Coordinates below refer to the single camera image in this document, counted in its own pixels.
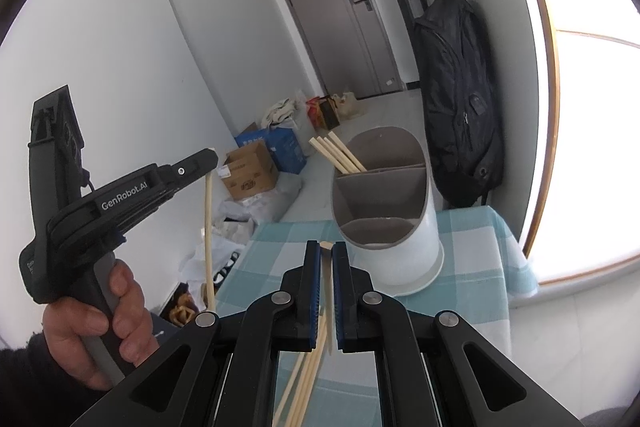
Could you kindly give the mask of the person's left hand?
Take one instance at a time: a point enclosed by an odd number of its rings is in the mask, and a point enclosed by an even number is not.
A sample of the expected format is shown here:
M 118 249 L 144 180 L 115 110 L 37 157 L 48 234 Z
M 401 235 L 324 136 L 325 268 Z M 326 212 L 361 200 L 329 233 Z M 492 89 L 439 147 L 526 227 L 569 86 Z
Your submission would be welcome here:
M 42 316 L 43 336 L 53 360 L 76 381 L 99 391 L 107 391 L 113 384 L 87 351 L 82 342 L 84 338 L 114 332 L 122 340 L 120 355 L 135 366 L 142 364 L 158 349 L 152 332 L 151 313 L 144 306 L 142 289 L 122 260 L 115 262 L 110 273 L 110 287 L 119 298 L 111 319 L 99 309 L 70 297 L 47 305 Z

